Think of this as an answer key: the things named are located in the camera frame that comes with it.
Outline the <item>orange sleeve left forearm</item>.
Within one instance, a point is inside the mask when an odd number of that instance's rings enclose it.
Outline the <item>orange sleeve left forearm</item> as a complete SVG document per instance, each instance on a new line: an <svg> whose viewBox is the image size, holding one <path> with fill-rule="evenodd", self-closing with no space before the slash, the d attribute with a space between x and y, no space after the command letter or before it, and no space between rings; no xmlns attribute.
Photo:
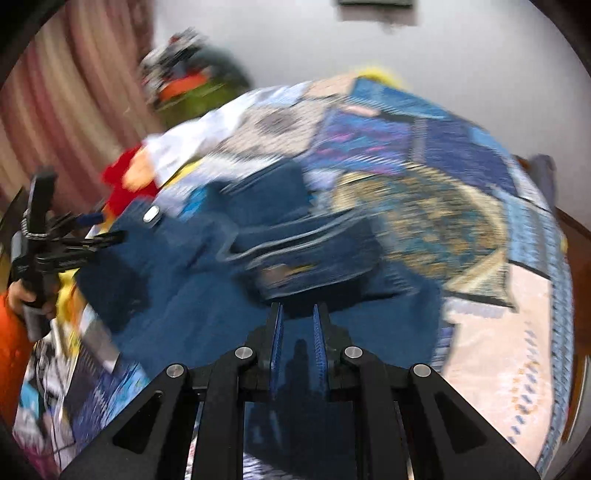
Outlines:
<svg viewBox="0 0 591 480"><path fill-rule="evenodd" d="M1 295L0 334L1 420L11 429L33 343L23 321L10 308L7 292Z"/></svg>

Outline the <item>left hand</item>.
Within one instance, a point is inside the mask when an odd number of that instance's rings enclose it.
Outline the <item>left hand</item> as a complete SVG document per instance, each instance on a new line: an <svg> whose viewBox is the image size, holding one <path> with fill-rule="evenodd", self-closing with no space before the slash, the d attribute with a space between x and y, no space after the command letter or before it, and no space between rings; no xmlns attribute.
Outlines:
<svg viewBox="0 0 591 480"><path fill-rule="evenodd" d="M56 315L56 302L59 289L56 289L51 295L46 297L46 302L42 306L42 312L48 320L52 320ZM21 280L12 282L6 292L6 310L19 319L24 319L24 305L36 300L35 293L25 288Z"/></svg>

